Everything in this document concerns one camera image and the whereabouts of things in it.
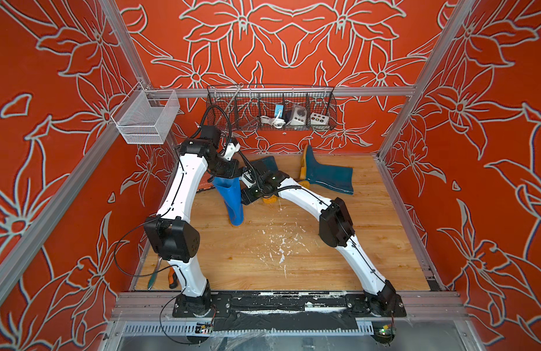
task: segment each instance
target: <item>white cable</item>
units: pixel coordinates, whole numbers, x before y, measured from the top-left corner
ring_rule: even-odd
[[[283,120],[282,118],[280,118],[281,116],[282,116],[282,110],[279,109],[278,110],[278,116],[276,116],[276,118],[269,118],[267,116],[261,116],[261,122],[266,123],[266,124],[270,124],[273,127],[275,127],[276,129],[281,129],[286,124],[286,121]]]

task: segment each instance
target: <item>black wire basket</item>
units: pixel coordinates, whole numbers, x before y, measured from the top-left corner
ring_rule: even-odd
[[[276,84],[272,87],[265,85],[264,88],[260,84],[210,86],[206,106],[211,104],[216,104],[226,111],[233,130],[322,131],[337,126],[337,101],[333,87]],[[278,104],[284,107],[281,118],[286,122],[281,128],[266,122],[275,117],[274,110]],[[294,117],[302,115],[305,115],[302,125],[290,124]],[[208,124],[216,125],[222,130],[227,128],[225,117],[219,110],[211,109],[207,117]]]

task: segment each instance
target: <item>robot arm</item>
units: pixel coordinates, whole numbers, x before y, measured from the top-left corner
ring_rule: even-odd
[[[308,211],[319,221],[319,237],[327,245],[336,248],[356,273],[366,297],[374,302],[372,311],[379,315],[389,315],[395,304],[401,301],[401,297],[397,295],[390,281],[374,267],[360,246],[344,201],[340,198],[331,200],[320,196],[302,187],[287,174],[269,170],[268,165],[268,162],[260,160],[253,163],[256,172],[245,169],[246,172],[241,177],[247,185],[247,189],[242,191],[243,204],[262,197],[262,193],[276,193]],[[254,181],[256,176],[259,176],[259,185]]]
[[[169,262],[182,286],[180,303],[190,312],[202,316],[210,309],[210,284],[200,269],[197,251],[199,232],[190,225],[191,207],[200,179],[207,170],[221,178],[236,178],[239,163],[232,159],[239,143],[232,139],[224,156],[216,152],[220,131],[213,126],[202,126],[198,139],[186,139],[179,152],[177,173],[167,197],[155,217],[144,225],[155,253]]]
[[[299,184],[294,179],[287,178],[282,181],[280,187],[288,185]],[[319,221],[319,236],[323,242],[336,248],[343,255],[356,273],[364,291],[374,295],[378,291],[382,291],[386,278],[378,272],[360,246],[343,200],[324,198],[305,188],[286,189],[279,192],[278,195],[302,207]],[[338,209],[341,209],[340,215],[344,219],[343,223],[337,220],[340,217],[337,215]]]

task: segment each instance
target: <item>orange wall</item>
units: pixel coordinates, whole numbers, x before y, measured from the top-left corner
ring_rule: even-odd
[[[156,88],[235,82],[396,87],[415,83],[456,1],[117,3]],[[318,152],[375,152],[404,101],[339,99],[335,130],[239,137],[254,153],[299,152],[308,142]],[[205,109],[202,99],[181,105],[177,136],[179,129],[193,129]]]
[[[541,1],[476,3],[386,163],[488,349],[541,349]]]
[[[97,0],[0,2],[0,262],[136,81]],[[130,278],[113,243],[153,213],[174,160],[119,137],[0,308],[0,349],[97,347]],[[120,245],[134,272],[142,233]]]

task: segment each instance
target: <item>wooden platform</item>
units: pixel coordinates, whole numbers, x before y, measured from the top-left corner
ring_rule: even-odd
[[[281,171],[299,177],[299,155],[275,159]],[[316,159],[354,168],[353,196],[313,184],[311,189],[343,198],[360,244],[376,268],[397,290],[429,290],[372,156]],[[284,199],[274,204],[258,200],[245,206],[244,214],[244,223],[234,228],[216,190],[195,198],[191,225],[200,232],[199,262],[212,290],[362,290],[344,258],[320,240],[318,222],[300,207]],[[156,262],[150,249],[142,274],[153,271]],[[159,274],[153,290],[168,289],[167,271]],[[148,279],[140,278],[136,289],[145,290]]]

